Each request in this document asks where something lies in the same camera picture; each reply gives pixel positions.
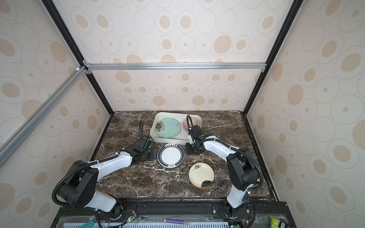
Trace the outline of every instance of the tray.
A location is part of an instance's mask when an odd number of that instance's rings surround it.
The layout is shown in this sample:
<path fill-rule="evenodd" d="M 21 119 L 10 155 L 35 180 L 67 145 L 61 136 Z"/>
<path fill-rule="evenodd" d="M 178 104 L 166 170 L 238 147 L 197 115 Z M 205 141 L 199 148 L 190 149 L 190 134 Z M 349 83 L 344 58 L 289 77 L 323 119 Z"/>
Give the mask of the tray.
<path fill-rule="evenodd" d="M 187 114 L 183 114 L 183 113 L 172 113 L 172 112 L 157 113 L 155 116 L 155 120 L 153 121 L 152 128 L 150 130 L 150 135 L 151 135 L 152 139 L 156 143 L 175 143 L 175 144 L 179 144 L 179 145 L 185 145 L 185 143 L 188 143 L 189 142 L 188 133 L 183 128 L 183 121 L 186 120 L 186 116 L 187 116 Z M 190 115 L 190 117 L 197 119 L 198 126 L 201 127 L 201 117 L 200 116 Z M 181 124 L 181 130 L 180 130 L 179 134 L 177 134 L 175 137 L 173 137 L 171 139 L 161 138 L 160 136 L 157 135 L 157 133 L 155 131 L 155 126 L 156 126 L 157 122 L 159 122 L 160 120 L 165 119 L 165 118 L 175 119 Z"/>

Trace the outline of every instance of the light blue plate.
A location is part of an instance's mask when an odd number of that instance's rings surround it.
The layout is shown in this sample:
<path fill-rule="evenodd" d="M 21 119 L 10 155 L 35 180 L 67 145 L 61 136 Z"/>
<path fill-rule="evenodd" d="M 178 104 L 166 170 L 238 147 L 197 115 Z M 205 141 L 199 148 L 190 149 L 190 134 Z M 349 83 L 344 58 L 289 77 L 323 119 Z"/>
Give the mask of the light blue plate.
<path fill-rule="evenodd" d="M 155 131 L 158 136 L 166 139 L 170 139 L 179 134 L 181 130 L 180 123 L 172 118 L 165 118 L 157 122 Z"/>

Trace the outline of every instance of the wall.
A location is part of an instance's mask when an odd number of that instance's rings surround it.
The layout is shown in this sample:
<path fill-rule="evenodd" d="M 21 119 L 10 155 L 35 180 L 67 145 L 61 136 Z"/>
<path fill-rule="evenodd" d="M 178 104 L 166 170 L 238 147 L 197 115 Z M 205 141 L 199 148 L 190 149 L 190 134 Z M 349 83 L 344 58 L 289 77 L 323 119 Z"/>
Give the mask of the wall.
<path fill-rule="evenodd" d="M 243 110 L 261 69 L 109 70 L 94 75 L 116 111 Z"/>
<path fill-rule="evenodd" d="M 265 62 L 292 0 L 55 0 L 90 63 Z"/>
<path fill-rule="evenodd" d="M 51 193 L 74 161 L 88 161 L 109 114 L 82 76 L 0 168 L 0 227 L 50 227 Z"/>
<path fill-rule="evenodd" d="M 0 146 L 78 66 L 35 0 L 0 4 Z"/>
<path fill-rule="evenodd" d="M 306 1 L 250 112 L 298 227 L 365 224 L 365 1 Z"/>

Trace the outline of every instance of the marble tabletop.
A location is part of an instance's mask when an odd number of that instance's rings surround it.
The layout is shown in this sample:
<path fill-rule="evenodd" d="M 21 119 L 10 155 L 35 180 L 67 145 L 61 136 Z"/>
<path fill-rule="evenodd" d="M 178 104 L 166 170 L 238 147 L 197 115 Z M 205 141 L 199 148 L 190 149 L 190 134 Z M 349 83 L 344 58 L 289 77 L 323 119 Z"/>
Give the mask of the marble tabletop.
<path fill-rule="evenodd" d="M 148 136 L 158 111 L 115 112 L 109 128 L 97 152 L 96 159 L 113 155 L 119 149 L 132 144 L 139 135 L 139 120 L 144 121 L 143 135 Z M 245 124 L 238 111 L 183 111 L 202 118 L 203 132 L 209 132 L 228 144 L 252 147 Z M 156 144 L 156 152 L 163 144 Z M 194 187 L 188 177 L 190 167 L 198 162 L 209 164 L 214 171 L 214 182 L 208 188 Z M 97 190 L 117 198 L 136 197 L 226 197 L 232 183 L 227 163 L 210 151 L 200 155 L 185 154 L 181 165 L 167 169 L 157 159 L 117 170 L 103 177 Z M 262 189 L 252 191 L 253 196 L 269 196 L 266 183 Z"/>

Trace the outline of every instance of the robotic arm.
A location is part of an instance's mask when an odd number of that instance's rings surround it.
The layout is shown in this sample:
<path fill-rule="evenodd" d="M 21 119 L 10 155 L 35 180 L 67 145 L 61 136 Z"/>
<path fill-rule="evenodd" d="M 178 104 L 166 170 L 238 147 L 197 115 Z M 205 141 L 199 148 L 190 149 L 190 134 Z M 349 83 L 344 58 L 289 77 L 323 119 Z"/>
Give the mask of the robotic arm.
<path fill-rule="evenodd" d="M 74 162 L 66 176 L 54 188 L 52 200 L 61 206 L 71 205 L 76 209 L 102 210 L 107 212 L 111 219 L 118 219 L 123 207 L 114 197 L 95 190 L 96 183 L 118 169 L 154 160 L 154 150 L 150 148 L 151 140 L 141 136 L 142 133 L 133 148 L 122 150 L 114 156 L 87 163 L 81 160 Z M 190 143 L 186 144 L 186 150 L 206 149 L 227 162 L 233 185 L 227 196 L 225 211 L 229 217 L 237 216 L 250 190 L 259 189 L 263 185 L 262 171 L 253 160 L 252 152 L 248 148 L 233 147 L 213 135 L 204 134 L 198 126 L 189 126 L 189 141 Z M 57 195 L 66 202 L 60 201 Z"/>

